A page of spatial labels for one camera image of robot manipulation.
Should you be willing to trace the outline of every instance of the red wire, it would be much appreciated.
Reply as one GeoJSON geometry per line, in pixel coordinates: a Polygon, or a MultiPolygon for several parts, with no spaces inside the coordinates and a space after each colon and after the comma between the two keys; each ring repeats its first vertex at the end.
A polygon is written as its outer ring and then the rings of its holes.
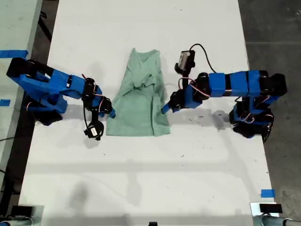
{"type": "Polygon", "coordinates": [[[102,101],[100,102],[100,105],[99,105],[99,108],[98,108],[98,112],[100,112],[100,106],[102,105],[102,103],[103,103],[103,99],[102,99],[102,101]]]}
{"type": "MultiPolygon", "coordinates": [[[[188,79],[188,80],[190,80],[190,81],[193,81],[194,83],[196,82],[196,81],[194,81],[194,80],[191,79],[191,78],[181,77],[181,78],[179,79],[179,81],[178,81],[179,89],[182,89],[181,86],[180,86],[180,81],[181,81],[182,79],[188,79]]],[[[196,91],[198,91],[198,92],[200,92],[201,94],[203,94],[204,96],[210,97],[209,94],[202,92],[201,90],[199,90],[198,88],[196,88],[195,86],[193,86],[191,83],[190,83],[189,85],[190,85],[193,89],[195,89],[196,91]]]]}
{"type": "Polygon", "coordinates": [[[32,102],[29,102],[26,106],[26,111],[28,111],[28,106],[31,104],[32,102]]]}

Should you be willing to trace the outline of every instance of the wire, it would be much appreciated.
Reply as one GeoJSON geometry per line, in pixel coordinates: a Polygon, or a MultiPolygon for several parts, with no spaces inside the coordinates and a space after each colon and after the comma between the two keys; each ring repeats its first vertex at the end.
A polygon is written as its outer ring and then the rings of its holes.
{"type": "Polygon", "coordinates": [[[4,140],[11,140],[11,139],[14,139],[14,138],[15,138],[15,137],[4,138],[4,139],[1,139],[0,142],[1,142],[1,141],[4,141],[4,140]]]}
{"type": "Polygon", "coordinates": [[[26,111],[28,111],[28,106],[31,104],[32,102],[29,102],[26,106],[26,111]]]}
{"type": "Polygon", "coordinates": [[[102,103],[103,103],[103,99],[102,99],[102,101],[100,102],[100,105],[99,105],[99,108],[98,108],[98,112],[100,113],[100,106],[102,105],[102,103]]]}
{"type": "MultiPolygon", "coordinates": [[[[191,78],[188,78],[188,77],[181,77],[180,79],[179,79],[179,81],[178,81],[178,86],[179,86],[179,89],[182,89],[181,88],[181,86],[180,86],[180,81],[182,80],[182,79],[188,79],[188,80],[190,80],[190,81],[192,81],[192,82],[194,82],[194,83],[196,83],[196,81],[194,81],[193,79],[191,79],[191,78]]],[[[196,88],[195,86],[193,86],[191,83],[189,84],[193,89],[195,89],[196,91],[198,91],[198,92],[200,92],[201,94],[203,94],[204,96],[206,96],[206,97],[210,97],[210,95],[209,94],[207,94],[207,93],[204,93],[203,91],[201,91],[201,90],[199,90],[198,88],[196,88]]]]}
{"type": "Polygon", "coordinates": [[[86,124],[86,128],[88,129],[88,123],[87,123],[87,119],[86,119],[86,108],[85,108],[85,104],[83,104],[83,110],[84,110],[84,121],[86,124]]]}
{"type": "Polygon", "coordinates": [[[208,64],[209,64],[209,67],[211,68],[211,70],[212,70],[214,73],[216,73],[216,71],[212,68],[212,66],[211,66],[211,64],[210,64],[210,62],[209,62],[208,55],[207,55],[207,53],[206,53],[205,48],[204,48],[201,44],[199,44],[199,43],[194,44],[193,46],[190,47],[189,51],[191,51],[192,48],[195,47],[195,46],[200,46],[200,47],[203,49],[203,51],[204,51],[204,53],[205,53],[205,56],[206,56],[206,59],[207,59],[207,62],[208,62],[208,64]]]}
{"type": "MultiPolygon", "coordinates": [[[[263,102],[265,102],[266,100],[268,100],[269,97],[270,97],[270,95],[267,95],[267,97],[266,97],[263,101],[261,101],[260,103],[258,103],[258,104],[255,106],[255,108],[256,108],[258,105],[260,105],[260,104],[262,104],[263,102]]],[[[252,121],[251,121],[251,122],[247,122],[247,121],[246,121],[246,120],[249,118],[249,116],[251,115],[251,113],[249,113],[249,114],[245,117],[245,119],[242,119],[242,116],[243,116],[244,113],[242,113],[242,114],[240,115],[240,117],[239,117],[241,121],[245,121],[245,122],[248,123],[248,124],[251,124],[252,122],[255,121],[255,118],[254,118],[254,117],[252,117],[252,121]]]]}

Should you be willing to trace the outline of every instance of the black cable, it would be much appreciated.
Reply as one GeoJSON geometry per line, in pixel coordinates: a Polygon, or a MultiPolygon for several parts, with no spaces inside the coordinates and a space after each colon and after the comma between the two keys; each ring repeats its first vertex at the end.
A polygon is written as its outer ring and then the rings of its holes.
{"type": "Polygon", "coordinates": [[[216,71],[212,68],[212,66],[211,66],[211,64],[210,64],[210,62],[209,62],[208,55],[207,55],[207,53],[206,53],[205,48],[204,48],[201,44],[199,44],[199,43],[194,44],[193,46],[190,47],[189,51],[192,50],[192,48],[195,47],[195,46],[200,46],[200,47],[203,49],[203,51],[204,51],[204,53],[205,53],[205,56],[206,56],[206,59],[207,59],[207,62],[208,62],[208,64],[209,64],[209,67],[211,68],[211,70],[212,70],[214,73],[216,73],[216,71]]]}
{"type": "Polygon", "coordinates": [[[85,124],[86,124],[86,128],[88,129],[88,123],[87,123],[87,120],[86,120],[86,108],[85,108],[85,104],[83,104],[83,110],[84,110],[84,121],[85,121],[85,124]]]}
{"type": "Polygon", "coordinates": [[[15,137],[4,138],[4,139],[1,139],[0,142],[3,141],[3,140],[11,140],[11,139],[14,139],[14,138],[15,138],[15,137]]]}

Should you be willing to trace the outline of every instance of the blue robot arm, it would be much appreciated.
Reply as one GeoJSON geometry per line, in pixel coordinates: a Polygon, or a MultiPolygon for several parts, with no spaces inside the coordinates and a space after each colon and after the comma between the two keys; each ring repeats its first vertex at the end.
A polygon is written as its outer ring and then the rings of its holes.
{"type": "Polygon", "coordinates": [[[63,96],[82,99],[84,119],[89,138],[100,140],[104,126],[98,120],[109,114],[115,117],[110,99],[103,96],[101,89],[91,78],[66,74],[34,60],[15,57],[11,60],[7,76],[19,84],[27,94],[26,109],[31,111],[37,121],[50,125],[62,119],[67,101],[63,96]],[[92,112],[92,121],[86,121],[85,109],[92,112]]]}
{"type": "Polygon", "coordinates": [[[233,130],[246,138],[261,134],[263,141],[266,141],[274,121],[268,107],[287,92],[284,75],[274,74],[269,77],[266,71],[258,70],[224,74],[212,69],[214,73],[200,73],[193,80],[189,78],[189,73],[195,66],[194,56],[195,51],[191,48],[181,53],[180,61],[174,68],[183,76],[180,78],[183,88],[171,95],[162,113],[170,109],[177,112],[183,108],[196,108],[210,97],[242,97],[241,101],[236,99],[229,113],[233,130]]]}

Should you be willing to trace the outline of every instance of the cable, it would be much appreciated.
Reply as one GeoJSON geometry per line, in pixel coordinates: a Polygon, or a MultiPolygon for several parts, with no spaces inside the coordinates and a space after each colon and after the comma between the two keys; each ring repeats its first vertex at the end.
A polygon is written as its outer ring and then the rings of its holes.
{"type": "Polygon", "coordinates": [[[87,123],[87,119],[86,119],[86,108],[85,108],[85,104],[83,104],[83,110],[84,110],[84,121],[86,124],[86,128],[88,129],[88,123],[87,123]]]}
{"type": "Polygon", "coordinates": [[[4,140],[11,140],[11,139],[14,139],[14,138],[15,138],[15,137],[4,138],[4,139],[1,139],[0,142],[1,142],[1,141],[4,141],[4,140]]]}
{"type": "Polygon", "coordinates": [[[211,70],[212,70],[214,73],[216,73],[216,71],[212,68],[212,66],[211,66],[211,64],[210,64],[210,62],[209,62],[208,55],[207,55],[207,53],[206,53],[205,48],[204,48],[201,44],[199,44],[199,43],[194,44],[193,46],[190,47],[189,51],[191,51],[192,48],[195,47],[195,46],[200,46],[200,47],[203,49],[203,51],[204,51],[204,53],[205,53],[205,56],[206,56],[206,59],[207,59],[207,62],[208,62],[208,64],[209,64],[209,67],[211,68],[211,70]]]}
{"type": "MultiPolygon", "coordinates": [[[[188,80],[193,81],[194,83],[196,83],[196,81],[194,81],[194,80],[191,79],[191,78],[188,78],[188,77],[181,77],[181,78],[179,79],[179,81],[178,81],[179,89],[182,89],[181,86],[180,86],[180,81],[181,81],[182,79],[188,79],[188,80]]],[[[189,85],[190,85],[193,89],[195,89],[196,91],[198,91],[198,92],[200,92],[201,94],[203,94],[204,96],[210,97],[209,94],[202,92],[202,91],[199,90],[198,88],[196,88],[196,87],[194,87],[193,85],[191,85],[191,83],[190,83],[189,85]]]]}

